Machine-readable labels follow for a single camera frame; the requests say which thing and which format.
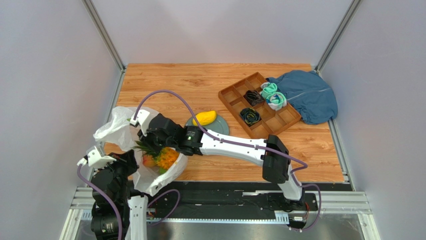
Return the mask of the peach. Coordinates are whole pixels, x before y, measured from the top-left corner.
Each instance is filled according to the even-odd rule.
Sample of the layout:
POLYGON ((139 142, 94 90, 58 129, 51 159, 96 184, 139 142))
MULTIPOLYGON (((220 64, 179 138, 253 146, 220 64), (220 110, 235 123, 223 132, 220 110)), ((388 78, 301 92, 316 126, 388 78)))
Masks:
POLYGON ((147 168, 153 168, 157 166, 157 163, 152 155, 144 154, 142 156, 142 165, 147 168))

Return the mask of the pineapple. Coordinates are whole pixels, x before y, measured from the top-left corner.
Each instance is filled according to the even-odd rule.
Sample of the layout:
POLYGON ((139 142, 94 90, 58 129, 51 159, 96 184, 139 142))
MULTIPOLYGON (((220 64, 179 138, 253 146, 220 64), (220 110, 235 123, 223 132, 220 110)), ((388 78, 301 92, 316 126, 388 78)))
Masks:
POLYGON ((156 161, 156 166, 151 168, 157 169, 160 174, 167 172, 180 156, 176 150, 170 147, 162 147, 159 152, 155 152, 147 146, 144 146, 141 141, 136 141, 135 143, 136 145, 133 146, 132 149, 142 152, 142 158, 143 155, 153 156, 156 161))

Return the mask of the white plastic bag lemon print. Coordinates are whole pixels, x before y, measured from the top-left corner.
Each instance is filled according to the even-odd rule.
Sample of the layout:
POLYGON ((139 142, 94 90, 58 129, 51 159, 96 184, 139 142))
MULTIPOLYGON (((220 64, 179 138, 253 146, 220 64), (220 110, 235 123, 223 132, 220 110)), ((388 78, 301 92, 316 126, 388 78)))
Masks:
MULTIPOLYGON (((93 134, 96 142, 110 143, 127 152, 136 146, 138 128, 130 125, 130 118, 136 107, 116 106, 111 111, 111 119, 93 134)), ((137 172, 132 174, 134 188, 151 196, 156 195, 163 187, 176 180, 185 170, 188 157, 180 154, 176 162, 165 173, 160 174, 155 167, 143 166, 141 150, 135 150, 134 156, 139 164, 137 172)))

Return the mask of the yellow mango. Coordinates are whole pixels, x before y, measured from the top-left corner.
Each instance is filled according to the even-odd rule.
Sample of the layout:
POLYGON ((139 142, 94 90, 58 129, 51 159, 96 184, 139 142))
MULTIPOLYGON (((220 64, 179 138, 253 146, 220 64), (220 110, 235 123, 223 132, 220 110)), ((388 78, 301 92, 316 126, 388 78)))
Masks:
POLYGON ((199 125, 206 126, 212 124, 217 119, 217 112, 215 110, 199 112, 195 115, 195 118, 192 119, 192 124, 197 126, 197 121, 199 125))

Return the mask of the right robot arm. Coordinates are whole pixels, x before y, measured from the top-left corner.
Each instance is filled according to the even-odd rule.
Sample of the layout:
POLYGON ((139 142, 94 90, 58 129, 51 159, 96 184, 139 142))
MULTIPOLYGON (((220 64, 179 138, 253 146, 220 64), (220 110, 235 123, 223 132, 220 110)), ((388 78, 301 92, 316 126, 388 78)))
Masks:
POLYGON ((220 134, 202 126, 185 126, 175 123, 162 114, 151 116, 140 110, 129 120, 139 127, 137 133, 143 147, 158 154, 166 147, 185 156, 225 156, 244 160, 260 166, 264 180, 277 184, 287 202, 304 204, 304 190, 292 175, 288 149, 275 135, 266 139, 239 138, 220 134))

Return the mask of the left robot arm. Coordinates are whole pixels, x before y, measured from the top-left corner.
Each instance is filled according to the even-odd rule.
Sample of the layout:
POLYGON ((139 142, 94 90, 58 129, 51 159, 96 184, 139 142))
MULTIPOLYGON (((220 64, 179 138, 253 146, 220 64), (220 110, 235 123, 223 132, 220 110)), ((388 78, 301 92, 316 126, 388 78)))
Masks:
POLYGON ((87 154, 88 165, 98 170, 90 180, 94 204, 91 230, 98 240, 123 240, 132 223, 145 220, 148 196, 134 188, 128 177, 139 165, 134 150, 106 155, 93 148, 87 154))

